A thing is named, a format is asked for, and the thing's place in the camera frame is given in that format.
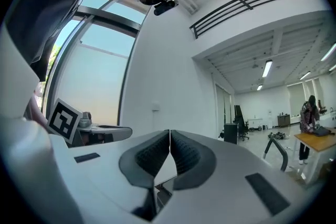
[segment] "desk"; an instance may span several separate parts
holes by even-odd
[[[333,128],[327,128],[327,129],[329,129],[333,133],[336,133],[336,129]],[[310,149],[314,150],[317,153],[316,158],[313,161],[311,171],[307,176],[307,182],[309,183],[313,178],[321,153],[325,152],[326,150],[331,150],[332,147],[336,145],[336,135],[316,136],[314,134],[301,133],[294,135],[294,137],[296,139],[293,148],[292,161],[294,161],[294,157],[296,154],[295,149],[297,148],[298,140],[305,146],[309,147]]]

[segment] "floor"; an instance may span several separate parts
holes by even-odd
[[[294,135],[300,133],[300,127],[298,124],[292,125],[291,127],[273,128],[271,130],[249,132],[247,136],[249,136],[250,139],[248,140],[246,138],[245,141],[239,139],[238,145],[247,148],[249,151],[257,155],[258,157],[262,157],[266,149],[267,143],[269,142],[268,135],[270,132],[273,133],[281,132],[285,133],[286,135],[289,135],[289,139],[278,140],[278,142],[281,144],[281,146],[284,147],[284,149],[288,153],[288,165],[286,171],[290,170],[290,167],[297,166],[299,164],[298,149],[297,149],[298,154],[296,154],[294,163],[292,163],[291,157],[295,142]],[[274,144],[272,144],[272,146],[270,147],[265,160],[274,168],[279,169],[281,168],[282,155],[280,154],[280,152],[278,151],[278,149],[275,147]]]
[[[273,128],[271,130],[263,130],[263,131],[254,131],[249,132],[247,136],[250,137],[250,139],[245,139],[245,141],[242,141],[242,139],[239,139],[238,145],[242,146],[258,157],[262,158],[264,155],[267,143],[269,142],[268,134],[270,132],[277,133],[285,133],[286,135],[289,135],[289,138],[286,140],[278,140],[278,142],[283,146],[283,148],[288,153],[288,165],[285,170],[286,173],[296,173],[296,181],[300,180],[300,184],[304,185],[305,182],[302,179],[302,173],[306,174],[308,169],[310,169],[309,165],[312,163],[314,158],[313,151],[310,151],[309,158],[308,158],[308,164],[299,164],[299,143],[297,144],[295,158],[292,160],[292,154],[293,154],[293,147],[295,143],[295,134],[300,133],[299,124],[292,125],[290,127],[282,127],[282,128]],[[282,155],[276,148],[274,144],[271,145],[265,160],[275,169],[280,169],[282,165]]]

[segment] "window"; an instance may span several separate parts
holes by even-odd
[[[79,1],[81,6],[90,7],[90,8],[100,8],[108,0],[82,0]]]
[[[295,84],[287,87],[289,93],[290,115],[299,116],[305,102],[303,84]]]
[[[66,63],[57,97],[79,111],[91,112],[93,123],[116,125],[133,43],[133,37],[91,25]]]
[[[80,2],[80,5],[91,8],[100,8],[107,1],[108,0],[82,0],[82,2]],[[108,9],[106,9],[106,12],[122,16],[138,24],[142,24],[143,20],[145,19],[145,14],[138,12],[133,8],[122,5],[120,3],[114,3]]]
[[[65,42],[65,40],[67,39],[67,37],[70,35],[70,33],[72,32],[72,30],[74,30],[74,28],[79,24],[79,21],[77,20],[71,20],[70,22],[68,22],[65,27],[62,29],[62,31],[59,33],[55,44],[53,46],[53,49],[51,51],[50,54],[50,58],[49,58],[49,63],[48,63],[48,68],[47,68],[47,77],[46,80],[48,78],[49,72],[51,67],[53,66],[53,63],[55,61],[55,58],[58,54],[59,49],[62,47],[63,43]],[[44,88],[46,86],[45,82],[40,82],[36,89],[35,89],[35,99],[37,102],[38,107],[41,109],[42,107],[42,98],[43,98],[43,92],[44,92]]]
[[[138,24],[142,24],[145,19],[145,14],[119,3],[114,3],[106,11],[125,17],[126,19],[132,20]]]

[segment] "black railing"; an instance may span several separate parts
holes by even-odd
[[[240,13],[272,1],[275,0],[232,0],[198,20],[190,29],[194,31],[195,38],[198,38],[216,25]]]

